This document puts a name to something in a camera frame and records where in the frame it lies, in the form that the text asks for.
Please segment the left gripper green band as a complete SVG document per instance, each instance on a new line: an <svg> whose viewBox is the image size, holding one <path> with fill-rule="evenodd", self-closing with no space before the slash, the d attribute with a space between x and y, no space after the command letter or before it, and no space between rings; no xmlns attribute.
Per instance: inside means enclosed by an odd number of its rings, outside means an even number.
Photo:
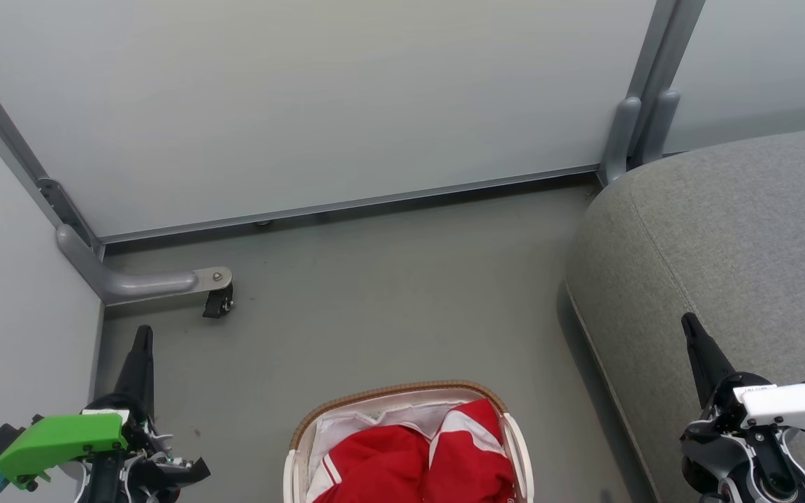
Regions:
<svg viewBox="0 0 805 503"><path fill-rule="evenodd" d="M153 329L141 325L114 393L79 414L36 415L26 428L0 427L0 494L32 493L48 471L80 468L77 502L175 502L182 489L210 478L203 459L173 455L154 426Z"/></svg>

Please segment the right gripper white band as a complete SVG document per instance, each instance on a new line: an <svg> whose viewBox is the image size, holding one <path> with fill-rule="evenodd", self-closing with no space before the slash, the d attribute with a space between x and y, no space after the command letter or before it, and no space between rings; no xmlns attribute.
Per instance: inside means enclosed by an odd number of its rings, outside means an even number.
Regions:
<svg viewBox="0 0 805 503"><path fill-rule="evenodd" d="M702 415L680 437L694 490L805 490L789 443L805 432L805 383L779 386L734 366L693 312L681 316Z"/></svg>

